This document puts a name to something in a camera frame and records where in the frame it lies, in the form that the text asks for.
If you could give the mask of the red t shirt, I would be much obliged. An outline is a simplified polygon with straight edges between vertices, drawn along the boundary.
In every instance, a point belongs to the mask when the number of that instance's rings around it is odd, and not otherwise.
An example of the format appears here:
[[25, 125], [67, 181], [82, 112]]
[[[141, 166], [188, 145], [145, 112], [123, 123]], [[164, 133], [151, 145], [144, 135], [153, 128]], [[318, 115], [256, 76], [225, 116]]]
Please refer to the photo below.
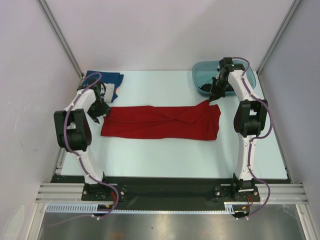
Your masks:
[[100, 135], [126, 139], [215, 141], [221, 110], [203, 101], [194, 106], [118, 106], [104, 117]]

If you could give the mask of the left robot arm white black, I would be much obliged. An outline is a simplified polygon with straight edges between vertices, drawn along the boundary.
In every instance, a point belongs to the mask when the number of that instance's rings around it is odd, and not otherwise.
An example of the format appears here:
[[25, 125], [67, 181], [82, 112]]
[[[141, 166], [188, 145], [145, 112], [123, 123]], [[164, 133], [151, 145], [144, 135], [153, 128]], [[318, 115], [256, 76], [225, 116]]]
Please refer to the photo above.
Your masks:
[[93, 141], [87, 117], [99, 124], [100, 117], [110, 115], [111, 108], [101, 94], [103, 83], [97, 78], [89, 78], [86, 84], [78, 87], [75, 98], [64, 109], [53, 114], [58, 145], [73, 154], [84, 175], [83, 201], [106, 201], [111, 197], [114, 202], [119, 193], [107, 183], [107, 178], [94, 159], [90, 145]]

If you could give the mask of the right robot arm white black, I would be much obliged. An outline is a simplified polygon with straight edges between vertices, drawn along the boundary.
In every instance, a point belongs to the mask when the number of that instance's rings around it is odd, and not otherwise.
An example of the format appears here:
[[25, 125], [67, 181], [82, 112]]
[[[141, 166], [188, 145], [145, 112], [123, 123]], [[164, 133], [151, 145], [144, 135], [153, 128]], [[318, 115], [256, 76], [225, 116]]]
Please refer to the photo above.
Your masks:
[[229, 88], [233, 89], [239, 105], [236, 110], [233, 128], [238, 134], [238, 161], [227, 196], [235, 201], [246, 200], [249, 194], [257, 192], [256, 182], [261, 182], [254, 174], [254, 155], [257, 141], [265, 139], [271, 133], [273, 124], [268, 132], [261, 136], [266, 126], [269, 113], [268, 101], [260, 99], [250, 85], [247, 71], [250, 63], [235, 63], [235, 57], [224, 57], [218, 63], [217, 76], [212, 79], [208, 101], [213, 102], [226, 96]]

